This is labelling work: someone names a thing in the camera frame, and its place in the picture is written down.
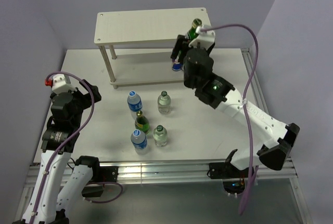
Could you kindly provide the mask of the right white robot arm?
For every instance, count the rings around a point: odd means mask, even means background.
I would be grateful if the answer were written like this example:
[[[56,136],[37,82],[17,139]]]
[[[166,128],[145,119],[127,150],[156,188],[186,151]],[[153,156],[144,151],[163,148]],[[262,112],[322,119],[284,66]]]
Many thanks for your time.
[[[184,86],[193,89],[201,102],[248,128],[249,148],[235,149],[229,154],[226,173],[237,177],[246,168],[259,165],[281,170],[294,146],[299,126],[271,117],[244,98],[233,84],[213,73],[211,50],[212,47],[193,47],[190,39],[178,35],[171,58],[183,64]]]

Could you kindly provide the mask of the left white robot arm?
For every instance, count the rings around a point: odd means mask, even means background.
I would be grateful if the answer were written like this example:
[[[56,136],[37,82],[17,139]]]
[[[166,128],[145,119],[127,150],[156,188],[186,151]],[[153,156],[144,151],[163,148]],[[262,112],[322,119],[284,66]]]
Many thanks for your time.
[[[28,207],[17,223],[69,223],[69,210],[74,200],[88,182],[101,177],[99,159],[81,156],[68,183],[61,188],[63,174],[71,158],[80,131],[86,126],[81,122],[86,109],[94,109],[101,101],[98,87],[86,80],[80,80],[86,90],[82,94],[67,80],[57,74],[45,84],[52,88],[51,116],[42,135],[40,170]]]

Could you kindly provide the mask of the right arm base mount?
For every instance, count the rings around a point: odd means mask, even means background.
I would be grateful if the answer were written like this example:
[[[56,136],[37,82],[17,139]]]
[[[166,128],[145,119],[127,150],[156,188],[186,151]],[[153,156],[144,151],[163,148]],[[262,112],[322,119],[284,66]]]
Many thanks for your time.
[[[231,179],[222,182],[224,190],[229,194],[241,194],[246,188],[245,179],[248,178],[249,169],[238,170],[230,163],[215,162],[209,163],[207,176],[210,179]]]

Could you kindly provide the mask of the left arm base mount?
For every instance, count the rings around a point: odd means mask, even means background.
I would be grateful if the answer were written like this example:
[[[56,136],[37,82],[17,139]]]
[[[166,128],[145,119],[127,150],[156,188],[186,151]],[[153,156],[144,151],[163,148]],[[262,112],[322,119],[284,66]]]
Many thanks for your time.
[[[117,182],[118,169],[118,166],[101,166],[97,175],[82,190],[82,197],[91,199],[102,196],[106,184],[96,185],[93,182]]]

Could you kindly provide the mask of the green glass bottle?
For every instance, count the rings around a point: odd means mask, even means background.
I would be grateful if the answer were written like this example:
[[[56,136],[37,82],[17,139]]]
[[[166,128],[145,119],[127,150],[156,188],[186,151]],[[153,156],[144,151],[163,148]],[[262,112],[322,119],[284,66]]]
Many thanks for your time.
[[[202,26],[201,19],[199,19],[199,18],[194,19],[191,24],[191,28],[185,34],[185,38],[189,39],[189,40],[195,39],[198,36],[198,34],[196,33],[196,29],[197,29],[197,27],[201,27],[201,26]]]

